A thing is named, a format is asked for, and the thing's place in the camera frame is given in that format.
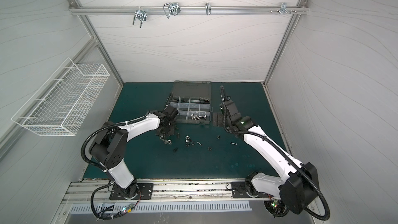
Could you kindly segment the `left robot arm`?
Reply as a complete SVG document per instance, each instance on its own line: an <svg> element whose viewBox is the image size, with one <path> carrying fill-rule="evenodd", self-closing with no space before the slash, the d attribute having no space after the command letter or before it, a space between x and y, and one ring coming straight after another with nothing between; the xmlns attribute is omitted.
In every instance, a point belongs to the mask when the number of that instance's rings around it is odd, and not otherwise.
<svg viewBox="0 0 398 224"><path fill-rule="evenodd" d="M133 198L138 192L138 185L124 161L127 143L152 130L162 139L173 135L178 115L178 110L168 105L162 111L148 111L133 120L108 121L86 138L80 155L87 164L103 171L125 198Z"/></svg>

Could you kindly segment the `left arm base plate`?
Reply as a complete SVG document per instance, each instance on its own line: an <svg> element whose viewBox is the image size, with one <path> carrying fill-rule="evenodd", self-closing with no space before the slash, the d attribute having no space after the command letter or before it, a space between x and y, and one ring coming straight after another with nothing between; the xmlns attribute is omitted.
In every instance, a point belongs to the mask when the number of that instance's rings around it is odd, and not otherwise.
<svg viewBox="0 0 398 224"><path fill-rule="evenodd" d="M110 200L150 200L153 193L153 183L137 183L133 186L122 189L118 185L114 185L109 199Z"/></svg>

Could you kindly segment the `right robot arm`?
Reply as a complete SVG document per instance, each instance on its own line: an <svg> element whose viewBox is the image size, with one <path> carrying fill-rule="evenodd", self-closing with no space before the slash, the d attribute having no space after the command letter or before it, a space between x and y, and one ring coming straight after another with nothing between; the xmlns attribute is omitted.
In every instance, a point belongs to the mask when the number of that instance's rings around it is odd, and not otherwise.
<svg viewBox="0 0 398 224"><path fill-rule="evenodd" d="M275 217L306 211L318 220L329 220L331 211L320 190L316 167L284 151L249 116L243 117L224 91L220 92L220 97L224 130L254 148L277 172L277 176L262 172L249 175L245 179L247 195L252 198L268 195L267 208Z"/></svg>

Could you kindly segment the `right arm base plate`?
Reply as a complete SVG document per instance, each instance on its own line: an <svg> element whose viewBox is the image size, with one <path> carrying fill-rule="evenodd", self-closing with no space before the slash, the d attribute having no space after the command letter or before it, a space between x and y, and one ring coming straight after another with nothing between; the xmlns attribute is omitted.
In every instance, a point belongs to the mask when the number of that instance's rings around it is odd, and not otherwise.
<svg viewBox="0 0 398 224"><path fill-rule="evenodd" d="M227 185L227 190L231 191L232 198L243 199L243 198L269 198L266 193L254 192L249 190L244 181L233 181Z"/></svg>

